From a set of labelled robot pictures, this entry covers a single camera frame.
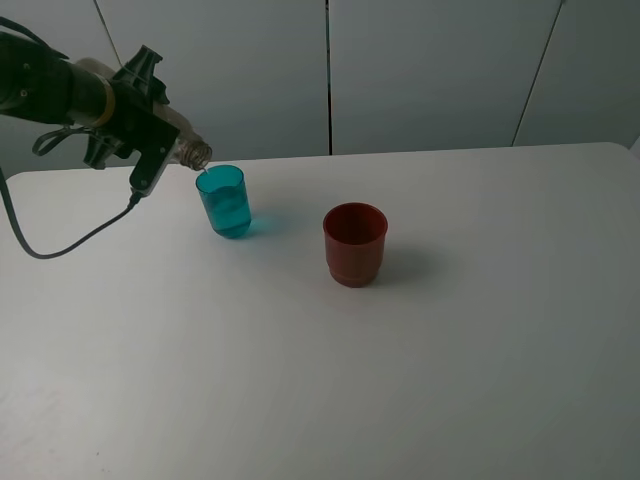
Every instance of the table surface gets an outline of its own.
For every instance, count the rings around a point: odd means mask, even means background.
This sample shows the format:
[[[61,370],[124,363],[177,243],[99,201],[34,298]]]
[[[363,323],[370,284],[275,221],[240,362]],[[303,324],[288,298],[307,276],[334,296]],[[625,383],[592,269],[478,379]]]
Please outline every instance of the table surface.
[[[72,254],[0,214],[0,478],[640,478],[640,162],[592,144],[239,163],[216,236],[195,174]],[[129,169],[10,179],[67,246]],[[389,219],[369,288],[322,219]]]

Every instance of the teal plastic cup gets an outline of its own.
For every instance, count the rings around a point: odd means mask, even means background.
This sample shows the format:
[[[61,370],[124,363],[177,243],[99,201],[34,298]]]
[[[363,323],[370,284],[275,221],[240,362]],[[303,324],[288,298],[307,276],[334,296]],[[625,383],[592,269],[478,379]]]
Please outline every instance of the teal plastic cup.
[[[218,165],[196,179],[202,204],[213,231],[224,238],[238,238],[251,225],[251,210],[244,173],[233,165]]]

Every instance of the red plastic cup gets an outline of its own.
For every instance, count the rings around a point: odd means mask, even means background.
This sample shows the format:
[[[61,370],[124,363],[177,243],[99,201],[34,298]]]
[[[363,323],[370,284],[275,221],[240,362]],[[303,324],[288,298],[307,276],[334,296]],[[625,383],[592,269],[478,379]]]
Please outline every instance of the red plastic cup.
[[[366,203],[345,203],[324,217],[324,241],[329,271],[347,287],[371,283],[382,265],[387,218]]]

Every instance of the cable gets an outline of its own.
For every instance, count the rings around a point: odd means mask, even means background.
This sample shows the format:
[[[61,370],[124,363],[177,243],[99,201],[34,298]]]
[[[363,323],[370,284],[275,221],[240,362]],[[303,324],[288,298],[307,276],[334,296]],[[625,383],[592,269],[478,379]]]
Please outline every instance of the cable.
[[[24,235],[22,234],[22,230],[20,230],[20,224],[18,223],[18,218],[16,217],[16,212],[13,208],[13,202],[11,201],[11,195],[9,194],[9,187],[7,186],[7,180],[4,177],[2,168],[0,168],[0,193],[2,194],[2,201],[4,203],[4,208],[7,211],[7,216],[9,217],[9,223],[11,224],[11,229],[13,230],[13,233],[16,236],[16,239],[18,240],[18,243],[20,244],[20,246],[23,248],[25,252],[27,252],[33,258],[37,258],[38,260],[48,260],[50,258],[61,257],[62,255],[65,255],[70,251],[75,250],[77,247],[82,245],[91,237],[93,237],[94,235],[97,235],[102,230],[113,225],[122,217],[124,217],[127,213],[133,210],[133,207],[135,207],[138,204],[138,202],[140,202],[140,199],[142,198],[142,195],[140,193],[134,192],[131,195],[131,198],[129,198],[129,205],[127,205],[127,208],[125,208],[121,213],[113,217],[111,220],[91,230],[89,233],[87,233],[84,237],[82,237],[76,243],[68,246],[64,250],[60,250],[59,252],[55,252],[55,253],[47,253],[43,255],[41,253],[35,252],[29,246],[29,244],[27,243],[27,240],[24,238]]]

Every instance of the white wall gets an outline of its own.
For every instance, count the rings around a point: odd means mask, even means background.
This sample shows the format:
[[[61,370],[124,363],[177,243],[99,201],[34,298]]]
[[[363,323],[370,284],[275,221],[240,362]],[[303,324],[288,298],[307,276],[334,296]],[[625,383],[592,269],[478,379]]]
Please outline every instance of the white wall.
[[[640,134],[639,19],[639,0],[563,5],[517,145],[633,145]]]
[[[508,146],[560,0],[329,0],[334,153]]]

